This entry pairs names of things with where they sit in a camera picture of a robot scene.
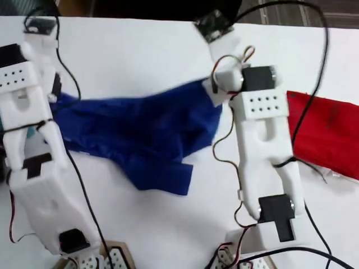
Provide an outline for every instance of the wire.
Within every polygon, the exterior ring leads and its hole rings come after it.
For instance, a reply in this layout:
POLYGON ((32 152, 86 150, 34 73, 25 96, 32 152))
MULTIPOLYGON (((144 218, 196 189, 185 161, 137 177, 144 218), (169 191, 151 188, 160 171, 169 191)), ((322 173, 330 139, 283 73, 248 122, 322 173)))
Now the wire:
POLYGON ((301 2, 301 1, 292 1, 292 0, 288 0, 288 1, 272 1, 272 2, 268 2, 268 3, 264 3, 264 4, 260 4, 258 6, 255 6, 255 7, 252 7, 252 8, 249 8, 247 9, 245 12, 239 14, 236 19, 235 19, 235 22, 238 22, 240 19, 244 18, 245 16, 247 16, 248 14, 254 12, 254 11, 257 11, 257 10, 260 10, 262 8, 265 8, 265 7, 270 7, 270 6, 278 6, 278 5, 283 5, 283 4, 296 4, 296 5, 300 5, 300 6, 306 6, 306 7, 309 7, 311 9, 313 9, 320 17, 320 20, 323 24, 323 28, 324 28, 324 35, 325 35, 325 41, 324 41, 324 50, 323 50, 323 57, 322 57, 322 60, 321 60, 321 64, 320 64, 320 68, 319 68, 319 73, 318 73, 318 78, 317 78, 317 82, 315 84, 315 87, 314 87, 314 90, 309 98, 309 101, 308 103, 306 104, 303 112, 302 112, 302 115, 300 116, 300 119, 298 121, 298 124, 294 130, 294 133, 293 133, 293 137, 292 137, 292 145, 294 147, 294 144, 295 144, 295 141, 296 141, 296 138, 297 138, 297 135, 298 135, 298 131, 299 131, 299 128, 304 120, 304 117, 306 115, 306 113, 308 112, 309 110, 309 107, 311 106, 312 102, 313 102, 313 99, 316 95, 316 93, 318 92, 319 88, 320 88, 320 85, 321 85, 321 81, 323 79, 323 74, 324 74, 324 69, 325 69, 325 64, 326 64, 326 59, 327 59, 327 56, 328 56, 328 49, 329 49, 329 29, 328 29, 328 23, 326 21, 326 18, 321 10, 321 8, 315 4, 312 4, 312 3, 306 3, 306 2, 301 2))
POLYGON ((235 170, 236 170, 236 174, 237 174, 237 178, 238 178, 238 182, 239 184, 241 185, 241 180, 240 180, 240 173, 238 171, 238 166, 237 164, 235 164, 234 162, 230 161, 230 160, 223 160, 223 159, 220 159, 217 157, 217 154, 215 153, 215 147, 220 143, 222 142, 223 140, 227 139, 228 136, 232 133, 233 131, 233 127, 234 127, 234 114, 233 114, 233 108, 231 108, 231 112, 232 112, 232 124, 231 124, 231 128, 229 129, 229 132, 222 138, 220 138, 219 140, 215 141, 212 145, 212 154, 213 154, 213 157, 217 160, 217 161, 220 161, 222 163, 227 163, 227 164, 231 164, 235 170))
POLYGON ((238 246, 237 246, 237 251, 236 251, 236 257, 234 258, 234 261, 230 264, 230 265, 226 265, 225 267, 223 267, 223 269, 229 269, 235 265, 237 265, 239 262, 240 262, 240 258, 241 258, 241 247, 242 247, 242 242, 243 242, 243 238, 246 234, 246 232, 251 228, 251 227, 254 227, 256 226, 255 224, 254 225, 250 225, 246 228, 243 229, 243 232, 241 234, 241 237, 240 237, 240 240, 238 242, 238 246))
POLYGON ((256 48, 252 45, 245 48, 245 51, 243 52, 243 63, 246 63, 253 56, 255 51, 256 51, 256 48))
POLYGON ((343 262, 341 259, 338 259, 335 256, 332 256, 331 254, 327 254, 327 253, 325 253, 323 251, 319 251, 317 249, 307 248, 307 247, 288 247, 288 248, 276 249, 274 251, 268 251, 268 252, 264 252, 264 253, 261 253, 261 254, 258 254, 258 255, 251 256, 249 258, 242 259, 242 260, 240 260, 239 264, 244 263, 244 262, 249 262, 249 261, 252 261, 254 259, 259 259, 259 258, 263 258, 263 257, 266 257, 266 256, 270 256, 270 255, 274 255, 274 254, 278 254, 278 253, 283 253, 283 252, 288 252, 288 251, 307 251, 307 252, 311 252, 311 253, 320 255, 320 256, 322 256, 324 258, 327 258, 330 261, 335 262, 336 264, 342 266, 345 269, 354 269, 354 267, 351 267, 349 264, 343 262))
POLYGON ((215 250, 213 256, 211 257, 211 260, 210 260, 209 263, 204 267, 204 269, 211 269, 211 266, 212 266, 212 264, 213 264, 213 262, 214 262, 216 256, 218 255, 218 252, 219 252, 222 248, 224 248, 224 247, 226 247, 226 246, 229 246, 229 245, 232 245, 232 242, 223 243, 223 244, 219 245, 219 247, 215 250))
MULTIPOLYGON (((315 4, 312 4, 312 3, 306 3, 306 2, 301 2, 301 1, 276 1, 276 2, 268 2, 268 3, 264 3, 264 4, 260 4, 258 6, 255 6, 255 7, 252 7, 252 8, 249 8, 247 9, 245 12, 239 14, 237 16, 237 18, 235 19, 235 22, 239 21, 240 19, 242 19, 243 17, 245 17, 246 15, 256 11, 256 10, 259 10, 259 9, 262 9, 262 8, 265 8, 265 7, 270 7, 270 6, 277 6, 277 5, 283 5, 283 4, 296 4, 296 5, 300 5, 300 6, 306 6, 306 7, 309 7, 311 9, 313 9, 320 17, 320 20, 323 24, 323 29, 324 29, 324 36, 325 36, 325 40, 324 40, 324 49, 323 49, 323 56, 322 56, 322 60, 321 60, 321 63, 320 63, 320 68, 319 68, 319 73, 318 73, 318 77, 317 77, 317 81, 316 81, 316 84, 315 84, 315 87, 314 87, 314 90, 298 120, 298 123, 294 129, 294 132, 293 132, 293 137, 292 137, 292 146, 293 146, 293 150, 294 150, 294 146, 295 146, 295 142, 296 142, 296 138, 297 138, 297 135, 298 135, 298 132, 299 132, 299 129, 303 123, 303 120, 304 120, 304 117, 306 116, 313 100, 314 100, 314 97, 316 95, 316 93, 318 92, 319 88, 320 88, 320 85, 321 85, 321 81, 323 79, 323 74, 324 74, 324 69, 325 69, 325 65, 326 65, 326 59, 328 57, 328 49, 329 49, 329 29, 328 29, 328 23, 326 21, 326 18, 321 10, 321 8, 315 4)), ((319 232, 319 229, 317 228, 316 224, 314 223, 314 220, 311 218, 310 214, 308 214, 308 217, 314 227, 314 229, 316 230, 316 232, 318 233, 318 236, 320 237, 320 239, 322 240, 323 244, 325 245, 325 247, 327 248, 329 254, 331 254, 331 250, 330 250, 330 247, 329 245, 327 244, 327 242, 324 240, 323 236, 321 235, 321 233, 319 232)), ((328 262, 326 264, 326 269, 329 268, 329 265, 330 265, 330 259, 328 259, 328 262)))
POLYGON ((69 259, 71 262, 73 262, 75 264, 76 269, 80 268, 79 263, 77 262, 77 260, 75 260, 74 258, 71 258, 71 257, 68 257, 67 259, 69 259))
MULTIPOLYGON (((332 250, 330 249, 328 243, 326 242, 326 240, 325 240, 324 237, 322 236, 320 230, 319 230, 318 227, 316 226, 316 224, 315 224, 315 222, 314 222, 314 220, 313 220, 313 218, 312 218, 312 215, 310 214, 309 208, 307 207, 307 204, 306 204, 306 203, 304 204, 304 207, 305 207, 305 211, 307 212, 308 218, 309 218, 310 222, 312 223, 312 226, 313 226, 314 230, 316 231, 316 233, 318 234, 319 238, 321 239, 321 241, 322 241, 323 244, 325 245, 326 249, 328 250, 328 253, 329 253, 330 255, 332 255, 332 250)), ((329 265, 330 265, 330 259, 328 259, 325 268, 328 269, 328 268, 329 268, 329 265)))
MULTIPOLYGON (((7 175, 6 175, 6 184, 7 185, 9 185, 9 182, 10 182, 10 175, 11 175, 11 169, 7 172, 7 175)), ((15 219, 15 197, 14 197, 11 190, 9 190, 9 192, 10 192, 10 204, 11 204, 11 218, 10 218, 10 224, 9 224, 9 239, 10 239, 11 243, 16 244, 16 243, 20 242, 21 239, 24 238, 24 237, 26 237, 28 235, 36 235, 36 234, 35 233, 24 234, 18 240, 14 240, 13 235, 12 235, 12 226, 13 226, 13 221, 15 219)))
MULTIPOLYGON (((213 66, 213 69, 212 69, 212 72, 211 72, 211 75, 210 75, 210 78, 211 78, 211 84, 212 84, 212 88, 213 89, 218 89, 220 88, 222 91, 224 91, 223 87, 221 87, 220 85, 218 85, 218 82, 217 82, 217 79, 215 77, 215 71, 219 65, 219 63, 224 59, 224 58, 233 58, 237 61, 238 64, 241 64, 241 60, 238 59, 238 57, 234 56, 234 55, 231 55, 231 54, 226 54, 226 55, 223 55, 221 56, 217 61, 216 63, 214 64, 213 66)), ((241 91, 241 89, 238 89, 237 91, 228 91, 228 92, 225 92, 226 94, 235 94, 237 95, 239 92, 241 91)))
POLYGON ((249 228, 249 227, 252 227, 253 225, 255 225, 255 224, 250 224, 250 225, 243 225, 243 224, 240 224, 240 222, 238 221, 238 219, 237 219, 237 214, 238 214, 238 212, 239 212, 239 210, 242 208, 242 206, 243 206, 243 201, 241 201, 241 204, 240 204, 240 206, 235 210, 235 212, 234 212, 234 220, 235 220, 235 222, 238 224, 238 226, 239 227, 241 227, 241 228, 249 228))
MULTIPOLYGON (((31 32, 28 28, 28 25, 27 25, 27 21, 29 20, 29 18, 39 12, 44 12, 46 13, 47 10, 45 10, 43 7, 37 7, 33 10, 31 10, 27 16, 25 17, 24 19, 24 27, 26 29, 26 31, 28 32, 31 32)), ((69 104, 66 104, 66 105, 63 105, 61 106, 60 108, 58 108, 57 110, 53 111, 53 114, 56 114, 57 112, 59 112, 60 110, 64 109, 64 108, 69 108, 73 105, 75 105, 76 103, 78 103, 79 101, 81 101, 81 90, 80 90, 80 85, 77 81, 77 79, 75 78, 75 76, 73 75, 73 73, 70 71, 70 69, 68 69, 68 67, 64 64, 61 56, 60 56, 60 52, 59 52, 59 48, 60 48, 60 41, 59 41, 59 36, 60 36, 60 20, 59 20, 59 17, 57 15, 54 15, 55 17, 55 20, 56 20, 56 24, 57 24, 57 30, 56 30, 56 41, 57 41, 57 48, 56 48, 56 56, 60 62, 60 64, 62 65, 62 67, 66 70, 66 72, 70 75, 70 77, 72 78, 73 82, 75 83, 75 86, 76 86, 76 90, 77 90, 77 94, 78 94, 78 97, 76 100, 74 100, 73 102, 69 103, 69 104)))
POLYGON ((60 56, 60 51, 59 51, 59 48, 60 48, 60 40, 59 40, 59 36, 60 36, 60 20, 58 18, 58 16, 55 16, 56 18, 56 23, 57 23, 57 32, 56 32, 56 40, 57 40, 57 48, 56 48, 56 56, 60 62, 60 64, 62 65, 62 67, 66 70, 66 72, 70 75, 70 77, 72 78, 73 82, 75 83, 75 86, 76 86, 76 90, 77 90, 77 99, 74 100, 73 102, 69 103, 69 104, 66 104, 66 105, 63 105, 62 107, 58 108, 54 114, 56 114, 57 112, 59 112, 61 109, 64 109, 64 108, 69 108, 75 104, 77 104, 78 102, 81 101, 81 90, 80 90, 80 85, 78 83, 78 81, 76 80, 75 76, 73 75, 73 73, 68 69, 68 67, 64 64, 64 62, 62 61, 61 59, 61 56, 60 56))
POLYGON ((72 158, 72 156, 71 156, 71 154, 70 154, 70 152, 68 151, 68 149, 67 149, 66 146, 65 146, 65 150, 66 150, 66 154, 67 154, 68 158, 70 159, 70 162, 72 163, 73 168, 75 168, 77 177, 79 178, 79 182, 80 182, 80 184, 81 184, 82 192, 84 193, 84 196, 85 196, 86 203, 87 203, 87 205, 88 205, 89 211, 90 211, 91 216, 92 216, 92 218, 93 218, 93 220, 94 220, 94 222, 95 222, 95 225, 96 225, 96 227, 97 227, 97 230, 98 230, 98 232, 99 232, 99 234, 100 234, 100 238, 101 238, 101 241, 102 241, 102 245, 103 245, 103 247, 104 247, 104 249, 105 249, 106 255, 107 255, 107 257, 108 257, 108 261, 109 261, 109 263, 110 263, 110 268, 111 268, 111 269, 114 269, 109 248, 108 248, 107 243, 106 243, 106 241, 105 241, 105 239, 104 239, 104 237, 103 237, 103 234, 102 234, 100 225, 99 225, 99 223, 98 223, 98 221, 97 221, 97 218, 96 218, 96 216, 95 216, 95 213, 94 213, 94 211, 93 211, 93 209, 92 209, 92 206, 91 206, 91 203, 90 203, 90 200, 89 200, 89 197, 88 197, 88 193, 87 193, 86 188, 85 188, 85 185, 84 185, 84 181, 82 180, 81 173, 80 173, 80 171, 79 171, 79 169, 78 169, 78 167, 77 167, 77 165, 76 165, 74 159, 72 158))
POLYGON ((7 130, 2 130, 2 131, 0 131, 0 135, 4 135, 5 133, 8 133, 8 132, 13 132, 13 131, 17 131, 17 130, 29 128, 29 127, 35 127, 35 126, 41 127, 41 126, 45 125, 46 122, 51 122, 51 121, 53 121, 53 119, 41 120, 40 122, 30 123, 30 124, 26 124, 23 126, 19 126, 19 127, 7 129, 7 130))

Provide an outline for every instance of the robotic arm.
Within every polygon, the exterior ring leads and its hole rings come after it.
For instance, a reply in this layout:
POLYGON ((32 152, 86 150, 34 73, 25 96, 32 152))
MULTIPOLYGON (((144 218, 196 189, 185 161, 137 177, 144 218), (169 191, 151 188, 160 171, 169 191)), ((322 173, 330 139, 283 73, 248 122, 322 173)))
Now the robotic arm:
MULTIPOLYGON (((310 223, 305 213, 298 164, 278 165, 291 158, 293 150, 287 96, 276 88, 274 68, 250 67, 242 61, 244 55, 236 52, 238 39, 220 12, 199 19, 195 26, 209 43, 213 61, 220 61, 223 55, 237 58, 218 68, 203 85, 214 105, 229 100, 233 109, 241 160, 238 198, 257 221, 248 230, 242 251, 251 253, 306 244, 310 223), (276 180, 263 173, 264 166, 280 178, 282 192, 263 195, 266 193, 263 182, 276 180)), ((226 236, 226 242, 234 242, 230 247, 233 253, 242 232, 235 230, 226 236)))
POLYGON ((0 48, 0 115, 10 190, 25 207, 31 227, 52 254, 78 256, 100 246, 99 234, 69 162, 49 100, 59 92, 50 55, 57 47, 52 20, 33 19, 25 41, 0 48), (36 126, 50 152, 26 159, 27 129, 36 126))

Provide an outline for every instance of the black cable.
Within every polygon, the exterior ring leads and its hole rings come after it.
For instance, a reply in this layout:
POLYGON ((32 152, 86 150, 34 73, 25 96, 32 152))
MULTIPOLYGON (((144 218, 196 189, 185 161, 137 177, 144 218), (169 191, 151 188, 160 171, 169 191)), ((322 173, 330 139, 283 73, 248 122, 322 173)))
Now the black cable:
POLYGON ((266 256, 270 256, 270 255, 274 255, 274 254, 278 254, 278 253, 283 253, 283 252, 288 252, 288 251, 307 251, 307 252, 311 252, 311 253, 320 255, 320 256, 322 256, 324 258, 327 258, 328 260, 335 262, 336 264, 342 266, 345 269, 354 269, 354 267, 351 267, 349 264, 343 262, 341 259, 338 259, 335 256, 327 254, 327 253, 325 253, 323 251, 319 251, 317 249, 307 248, 307 247, 288 247, 288 248, 276 249, 274 251, 268 251, 268 252, 264 252, 264 253, 261 253, 261 254, 258 254, 258 255, 251 256, 249 258, 242 259, 242 260, 240 260, 240 263, 249 262, 249 261, 252 261, 254 259, 259 259, 259 258, 263 258, 263 257, 266 257, 266 256))
POLYGON ((97 227, 97 230, 99 231, 100 238, 101 238, 101 241, 102 241, 102 245, 103 245, 103 247, 104 247, 104 249, 105 249, 106 255, 107 255, 107 257, 108 257, 108 261, 109 261, 109 263, 110 263, 110 268, 111 268, 111 269, 114 269, 113 263, 112 263, 112 259, 111 259, 111 255, 110 255, 110 251, 109 251, 109 249, 108 249, 108 246, 107 246, 107 243, 106 243, 106 241, 105 241, 105 238, 103 237, 103 234, 102 234, 100 225, 99 225, 99 223, 98 223, 98 221, 97 221, 97 218, 96 218, 96 216, 95 216, 95 213, 94 213, 94 211, 93 211, 93 209, 92 209, 92 206, 91 206, 91 203, 90 203, 90 200, 89 200, 89 197, 88 197, 88 193, 87 193, 86 188, 85 188, 85 185, 84 185, 84 181, 82 180, 81 173, 80 173, 80 171, 79 171, 79 169, 78 169, 78 167, 77 167, 77 165, 76 165, 74 159, 72 158, 72 156, 71 156, 71 154, 70 154, 70 152, 68 151, 68 149, 67 149, 66 146, 65 146, 65 150, 66 150, 66 154, 67 154, 68 158, 70 159, 70 162, 72 163, 73 168, 75 168, 77 177, 79 178, 79 181, 80 181, 80 184, 81 184, 81 188, 82 188, 82 192, 84 193, 84 196, 85 196, 86 203, 87 203, 87 205, 88 205, 89 211, 90 211, 91 216, 92 216, 92 218, 93 218, 93 220, 94 220, 94 222, 95 222, 95 225, 96 225, 96 227, 97 227))
MULTIPOLYGON (((43 13, 46 13, 46 10, 43 8, 43 7, 38 7, 38 8, 35 8, 33 10, 31 10, 27 16, 25 17, 24 19, 24 27, 26 29, 27 32, 31 32, 27 26, 27 21, 29 20, 29 18, 39 12, 43 12, 43 13)), ((77 79, 75 78, 75 76, 73 75, 73 73, 70 71, 70 69, 68 69, 68 67, 64 64, 61 56, 60 56, 60 52, 59 52, 59 48, 60 48, 60 41, 59 41, 59 36, 60 36, 60 20, 59 20, 59 17, 58 16, 54 16, 55 17, 55 20, 56 20, 56 24, 57 24, 57 29, 56 29, 56 41, 57 41, 57 48, 56 48, 56 56, 58 58, 58 61, 60 62, 60 64, 62 65, 62 67, 66 70, 66 72, 69 74, 69 76, 71 77, 71 79, 73 80, 73 82, 75 83, 75 86, 76 86, 76 90, 77 90, 77 99, 74 100, 73 102, 69 103, 69 104, 66 104, 66 105, 63 105, 61 106, 60 108, 58 108, 57 110, 53 111, 53 114, 56 114, 57 112, 59 112, 61 109, 64 109, 64 108, 69 108, 73 105, 75 105, 76 103, 78 103, 79 101, 81 101, 81 90, 80 90, 80 85, 77 81, 77 79)))
POLYGON ((57 40, 57 48, 56 48, 56 56, 58 58, 58 61, 60 62, 60 64, 62 65, 62 67, 66 70, 66 72, 70 75, 70 77, 72 78, 73 82, 75 83, 76 86, 76 90, 77 90, 77 99, 74 100, 73 102, 63 105, 62 107, 58 108, 56 111, 54 111, 54 114, 56 114, 57 112, 59 112, 61 109, 64 108, 69 108, 73 105, 75 105, 76 103, 81 101, 81 90, 80 90, 80 85, 78 83, 78 81, 76 80, 75 76, 73 75, 73 73, 68 69, 68 67, 64 64, 64 62, 61 59, 60 56, 60 52, 59 52, 59 48, 60 48, 60 40, 59 40, 59 36, 60 36, 60 20, 58 18, 58 16, 55 16, 56 19, 56 24, 57 24, 57 31, 56 31, 56 40, 57 40))
POLYGON ((13 132, 13 131, 17 131, 17 130, 29 128, 29 127, 35 127, 35 126, 41 127, 41 126, 45 125, 46 122, 50 122, 50 121, 53 121, 53 119, 41 120, 40 122, 29 123, 29 124, 26 124, 23 126, 19 126, 19 127, 7 129, 7 130, 2 130, 2 131, 0 131, 0 135, 4 135, 5 133, 8 133, 8 132, 13 132))
MULTIPOLYGON (((309 208, 307 207, 307 204, 305 203, 304 204, 305 206, 305 211, 307 212, 307 215, 308 215, 308 218, 310 220, 310 222, 312 223, 312 226, 314 228, 314 230, 316 231, 316 233, 318 234, 319 238, 321 239, 321 241, 323 242, 323 244, 325 245, 326 249, 328 250, 328 253, 330 255, 332 255, 332 250, 330 249, 330 246, 328 245, 328 243, 326 242, 326 240, 324 239, 324 237, 322 236, 320 230, 318 229, 318 227, 316 226, 313 218, 312 218, 312 215, 310 214, 310 211, 309 211, 309 208)), ((329 268, 329 265, 330 265, 330 259, 328 259, 327 263, 326 263, 326 266, 325 266, 325 269, 328 269, 329 268)))

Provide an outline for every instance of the white plastic bracket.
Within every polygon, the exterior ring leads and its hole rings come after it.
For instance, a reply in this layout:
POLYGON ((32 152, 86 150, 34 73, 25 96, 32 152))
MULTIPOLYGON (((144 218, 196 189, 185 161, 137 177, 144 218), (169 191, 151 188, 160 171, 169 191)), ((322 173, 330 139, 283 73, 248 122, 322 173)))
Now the white plastic bracket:
MULTIPOLYGON (((114 269, 129 269, 125 263, 124 256, 118 248, 112 248, 110 255, 114 269)), ((104 261, 104 269, 111 269, 108 257, 104 261)))

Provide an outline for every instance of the white surface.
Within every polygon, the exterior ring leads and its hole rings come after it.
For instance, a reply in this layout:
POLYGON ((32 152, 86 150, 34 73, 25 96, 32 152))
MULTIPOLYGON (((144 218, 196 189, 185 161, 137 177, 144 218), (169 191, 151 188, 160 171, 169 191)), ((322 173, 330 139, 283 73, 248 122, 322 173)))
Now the white surface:
MULTIPOLYGON (((22 18, 0 18, 0 45, 20 42, 22 18)), ((82 88, 84 98, 144 96, 208 76, 213 63, 206 44, 187 22, 62 18, 60 52, 82 88)), ((323 30, 304 27, 238 25, 243 49, 255 45, 251 62, 274 64, 282 88, 311 92, 323 45, 323 30)), ((332 45, 320 96, 359 104, 358 30, 330 31, 332 45)), ((68 75, 64 89, 76 94, 68 75)), ((230 127, 224 108, 216 137, 230 127)), ((218 147, 218 155, 238 160, 235 134, 218 147)), ((74 154, 89 198, 107 239, 128 244, 137 268, 203 268, 227 231, 236 228, 238 183, 228 164, 214 160, 206 148, 188 158, 194 164, 190 191, 178 197, 160 191, 139 192, 120 168, 108 160, 74 154)), ((333 253, 359 267, 359 188, 346 180, 323 181, 301 167, 307 204, 333 253)), ((7 268, 49 268, 56 257, 36 238, 12 245, 8 240, 10 202, 0 187, 0 261, 7 268)), ((17 207, 15 236, 29 231, 17 207)), ((324 250, 313 229, 312 247, 324 250)), ((273 256, 281 268, 324 268, 326 260, 309 253, 273 256)))

